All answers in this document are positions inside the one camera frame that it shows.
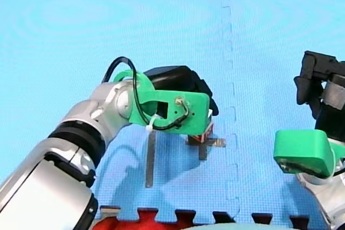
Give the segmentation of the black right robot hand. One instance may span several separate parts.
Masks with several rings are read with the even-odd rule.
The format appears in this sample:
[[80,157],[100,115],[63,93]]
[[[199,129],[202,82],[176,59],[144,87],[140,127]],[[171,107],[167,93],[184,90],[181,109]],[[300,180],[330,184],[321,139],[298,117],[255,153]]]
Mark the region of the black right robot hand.
[[296,102],[309,105],[315,129],[344,142],[344,61],[305,51],[300,74],[294,78]]

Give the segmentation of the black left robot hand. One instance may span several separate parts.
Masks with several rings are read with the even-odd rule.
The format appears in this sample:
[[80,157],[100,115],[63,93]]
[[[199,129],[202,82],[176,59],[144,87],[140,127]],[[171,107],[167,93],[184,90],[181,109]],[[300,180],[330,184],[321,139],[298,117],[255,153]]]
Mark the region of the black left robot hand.
[[144,74],[153,83],[156,90],[176,90],[183,92],[205,93],[210,98],[209,108],[212,115],[219,114],[218,107],[212,98],[212,91],[199,75],[186,65],[155,67]]

